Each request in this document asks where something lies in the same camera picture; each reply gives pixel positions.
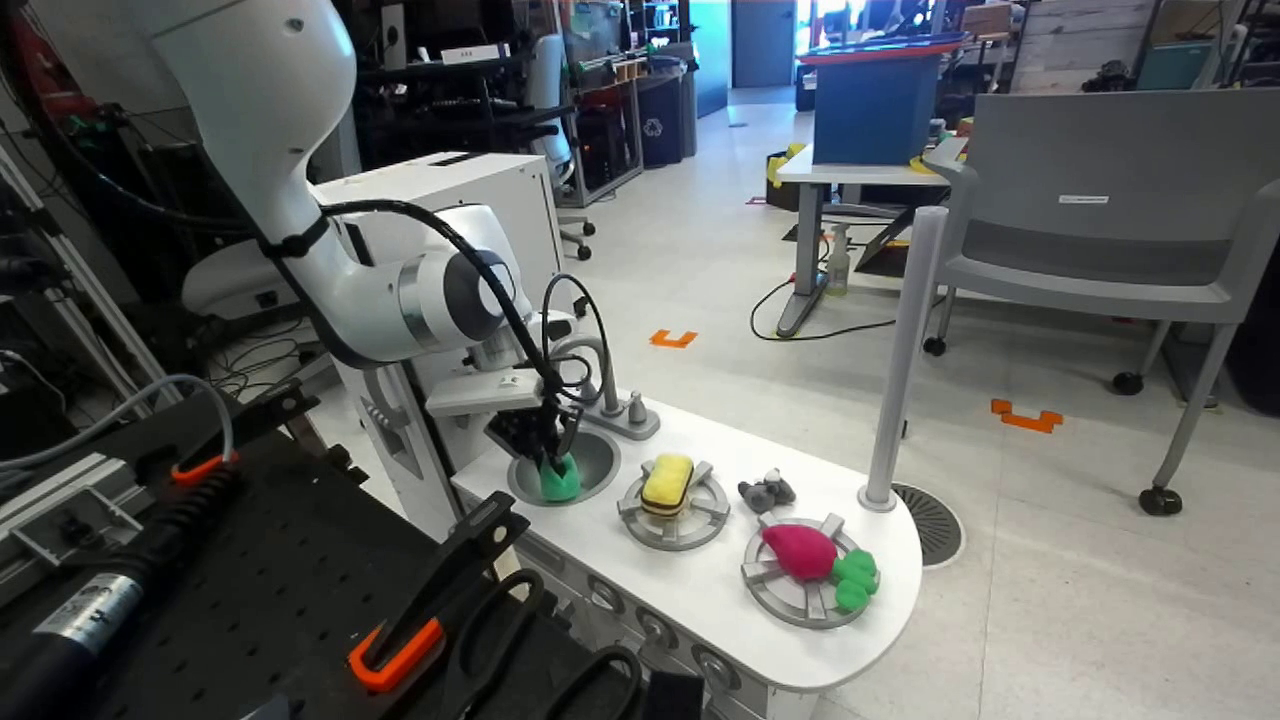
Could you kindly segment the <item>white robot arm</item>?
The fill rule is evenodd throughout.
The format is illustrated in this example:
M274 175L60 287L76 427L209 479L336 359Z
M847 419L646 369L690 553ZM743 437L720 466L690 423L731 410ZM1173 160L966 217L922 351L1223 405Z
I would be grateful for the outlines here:
M346 364L512 338L523 400L490 400L512 454L568 450L561 375L529 327L502 225L485 204L325 204L309 163L357 96L357 46L330 0L33 0L44 26L134 53L162 98L192 110L198 147L258 254L290 282Z

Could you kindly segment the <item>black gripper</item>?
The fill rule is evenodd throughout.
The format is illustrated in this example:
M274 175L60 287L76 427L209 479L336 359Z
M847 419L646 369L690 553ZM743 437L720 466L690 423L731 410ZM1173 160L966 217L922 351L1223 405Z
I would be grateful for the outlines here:
M434 419L478 419L509 454L531 465L561 465L577 437L577 410L531 364L447 375L427 390L427 410Z

